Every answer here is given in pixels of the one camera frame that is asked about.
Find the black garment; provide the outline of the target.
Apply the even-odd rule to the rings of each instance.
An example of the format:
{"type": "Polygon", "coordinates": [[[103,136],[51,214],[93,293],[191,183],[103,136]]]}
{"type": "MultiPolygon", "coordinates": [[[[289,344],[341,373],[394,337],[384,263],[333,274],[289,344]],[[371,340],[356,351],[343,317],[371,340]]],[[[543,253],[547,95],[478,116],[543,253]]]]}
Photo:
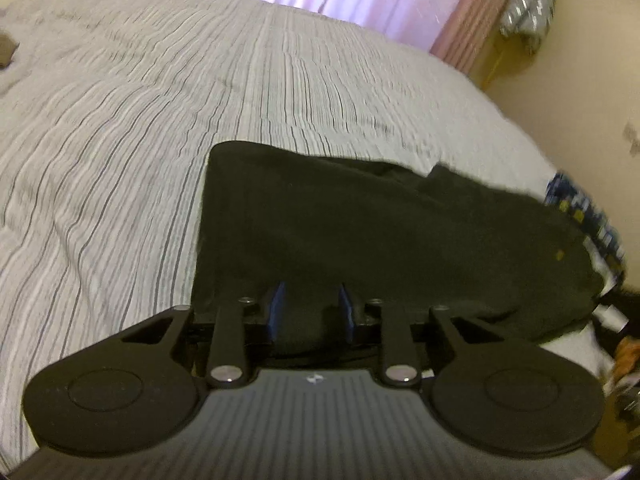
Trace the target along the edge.
{"type": "Polygon", "coordinates": [[[604,285],[585,237],[535,197],[437,165],[426,176],[373,160],[232,141],[209,153],[191,304],[299,292],[287,344],[318,342],[338,290],[422,321],[444,304],[529,341],[569,330],[604,285]]]}

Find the navy patterned folded garment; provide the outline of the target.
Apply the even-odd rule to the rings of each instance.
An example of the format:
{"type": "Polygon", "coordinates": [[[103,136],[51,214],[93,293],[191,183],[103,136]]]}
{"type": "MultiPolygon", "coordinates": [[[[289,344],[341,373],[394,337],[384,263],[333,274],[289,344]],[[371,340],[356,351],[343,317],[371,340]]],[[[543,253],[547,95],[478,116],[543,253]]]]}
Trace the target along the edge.
{"type": "Polygon", "coordinates": [[[593,198],[568,174],[559,171],[547,184],[544,203],[558,208],[578,224],[611,272],[613,287],[623,284],[626,261],[620,233],[593,198]]]}

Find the white striped bed cover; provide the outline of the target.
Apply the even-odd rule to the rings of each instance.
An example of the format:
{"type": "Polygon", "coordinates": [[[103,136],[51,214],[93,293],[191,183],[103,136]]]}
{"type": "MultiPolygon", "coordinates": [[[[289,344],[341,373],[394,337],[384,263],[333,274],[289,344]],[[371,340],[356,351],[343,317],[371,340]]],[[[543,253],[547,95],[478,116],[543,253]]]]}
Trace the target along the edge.
{"type": "MultiPolygon", "coordinates": [[[[1,73],[1,468],[38,445],[23,412],[47,366],[179,304],[192,307],[210,151],[264,144],[314,157],[442,165],[544,204],[554,170],[462,73],[345,22],[260,0],[25,0],[3,13],[18,44],[1,73]]],[[[312,400],[283,373],[353,386],[375,350],[350,344],[335,303],[318,342],[287,344],[285,292],[250,383],[214,390],[190,454],[258,454],[331,441],[378,464],[392,411],[348,389],[312,400]]]]}

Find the olive brown garment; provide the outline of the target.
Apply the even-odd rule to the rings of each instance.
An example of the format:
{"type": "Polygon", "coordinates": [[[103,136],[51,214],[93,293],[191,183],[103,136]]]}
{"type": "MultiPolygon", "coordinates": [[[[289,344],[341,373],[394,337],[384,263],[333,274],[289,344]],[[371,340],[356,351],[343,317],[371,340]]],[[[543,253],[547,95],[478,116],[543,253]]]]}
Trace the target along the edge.
{"type": "Polygon", "coordinates": [[[5,32],[0,34],[0,68],[2,70],[11,64],[17,47],[18,44],[10,35],[5,32]]]}

